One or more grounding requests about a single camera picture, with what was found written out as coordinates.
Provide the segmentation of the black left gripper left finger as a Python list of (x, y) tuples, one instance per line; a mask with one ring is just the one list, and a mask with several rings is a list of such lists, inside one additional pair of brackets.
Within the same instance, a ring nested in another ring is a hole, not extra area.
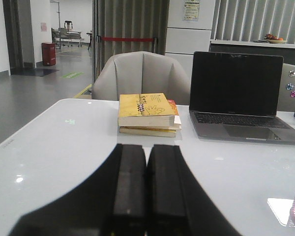
[(117, 144), (81, 184), (23, 215), (11, 236), (143, 236), (146, 158), (137, 145)]

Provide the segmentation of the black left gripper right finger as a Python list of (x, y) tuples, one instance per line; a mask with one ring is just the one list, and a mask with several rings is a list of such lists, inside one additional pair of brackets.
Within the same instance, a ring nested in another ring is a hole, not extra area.
[(238, 236), (186, 164), (179, 146), (154, 145), (147, 164), (149, 236)]

